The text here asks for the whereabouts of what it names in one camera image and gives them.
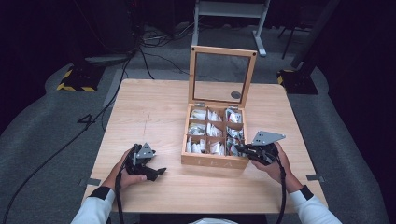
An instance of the person's left hand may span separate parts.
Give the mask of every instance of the person's left hand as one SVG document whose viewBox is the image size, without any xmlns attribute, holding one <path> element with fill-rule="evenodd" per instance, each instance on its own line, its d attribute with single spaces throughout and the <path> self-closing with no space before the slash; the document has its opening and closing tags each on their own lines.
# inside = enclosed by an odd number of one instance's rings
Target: person's left hand
<svg viewBox="0 0 396 224">
<path fill-rule="evenodd" d="M 122 158 L 113 167 L 113 169 L 111 170 L 107 179 L 103 182 L 102 186 L 109 187 L 109 188 L 115 190 L 117 174 L 119 173 L 122 163 L 124 162 L 125 158 L 128 156 L 128 153 L 130 150 L 131 149 L 124 152 L 124 154 L 122 155 Z M 122 170 L 121 174 L 122 174 L 122 176 L 121 176 L 120 186 L 122 189 L 125 189 L 125 188 L 131 186 L 132 184 L 136 184 L 136 183 L 143 182 L 143 181 L 147 180 L 147 177 L 145 175 L 128 175 L 128 173 L 126 172 L 125 169 Z"/>
</svg>

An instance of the wooden box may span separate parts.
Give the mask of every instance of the wooden box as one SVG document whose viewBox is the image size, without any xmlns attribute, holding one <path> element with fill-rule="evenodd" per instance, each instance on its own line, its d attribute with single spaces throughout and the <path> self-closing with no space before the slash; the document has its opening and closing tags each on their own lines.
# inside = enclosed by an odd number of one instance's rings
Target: wooden box
<svg viewBox="0 0 396 224">
<path fill-rule="evenodd" d="M 232 145 L 247 139 L 245 104 L 256 56 L 255 50 L 191 46 L 182 164 L 246 168 L 248 158 Z"/>
</svg>

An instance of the hand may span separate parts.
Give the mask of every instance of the hand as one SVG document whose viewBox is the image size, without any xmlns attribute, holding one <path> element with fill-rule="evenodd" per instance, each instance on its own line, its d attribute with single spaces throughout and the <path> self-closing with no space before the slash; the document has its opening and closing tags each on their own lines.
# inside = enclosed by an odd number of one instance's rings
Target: hand
<svg viewBox="0 0 396 224">
<path fill-rule="evenodd" d="M 124 152 L 124 154 L 122 155 L 122 158 L 113 167 L 113 169 L 111 170 L 107 179 L 103 182 L 102 186 L 109 187 L 109 188 L 115 190 L 117 174 L 119 173 L 122 163 L 124 162 L 125 158 L 128 156 L 128 153 L 130 150 L 131 149 Z M 128 175 L 128 173 L 126 172 L 125 169 L 123 169 L 121 171 L 121 174 L 122 174 L 122 176 L 121 176 L 120 186 L 122 189 L 125 189 L 125 188 L 131 186 L 132 184 L 136 184 L 136 183 L 143 182 L 143 181 L 147 180 L 147 177 L 145 175 Z"/>
<path fill-rule="evenodd" d="M 275 142 L 275 146 L 276 146 L 277 151 L 278 151 L 280 162 L 282 163 L 282 166 L 285 168 L 286 190 L 288 191 L 288 193 L 293 193 L 294 191 L 300 190 L 303 187 L 303 185 L 300 183 L 300 181 L 291 172 L 288 156 L 283 151 L 282 147 L 280 146 L 280 144 L 278 142 Z M 280 168 L 279 168 L 279 164 L 277 164 L 277 162 L 274 162 L 274 163 L 272 163 L 270 165 L 267 165 L 267 166 L 259 163 L 258 161 L 251 161 L 251 163 L 254 166 L 256 166 L 257 169 L 266 172 L 276 182 L 281 183 Z"/>
</svg>

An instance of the wooden table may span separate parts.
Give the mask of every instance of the wooden table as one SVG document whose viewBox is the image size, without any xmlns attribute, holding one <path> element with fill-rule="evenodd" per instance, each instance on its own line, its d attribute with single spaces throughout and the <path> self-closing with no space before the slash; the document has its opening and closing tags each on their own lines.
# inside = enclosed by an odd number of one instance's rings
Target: wooden table
<svg viewBox="0 0 396 224">
<path fill-rule="evenodd" d="M 281 187 L 251 163 L 245 170 L 182 165 L 181 149 L 188 107 L 188 81 L 123 80 L 91 178 L 105 180 L 123 152 L 134 143 L 149 143 L 156 156 L 148 167 L 166 167 L 155 182 L 121 191 L 124 212 L 135 213 L 279 213 Z M 246 104 L 247 141 L 257 131 L 283 133 L 280 140 L 292 171 L 325 204 L 314 167 L 280 85 L 251 84 Z M 85 197 L 97 186 L 88 186 Z M 294 212 L 287 200 L 286 212 Z"/>
</svg>

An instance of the open box lid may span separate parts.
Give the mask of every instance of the open box lid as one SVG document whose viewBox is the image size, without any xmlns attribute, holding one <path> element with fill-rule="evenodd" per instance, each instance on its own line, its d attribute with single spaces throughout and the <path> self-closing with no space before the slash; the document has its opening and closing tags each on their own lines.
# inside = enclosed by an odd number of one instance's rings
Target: open box lid
<svg viewBox="0 0 396 224">
<path fill-rule="evenodd" d="M 191 46 L 189 104 L 245 108 L 257 51 Z M 218 88 L 219 82 L 226 82 Z"/>
</svg>

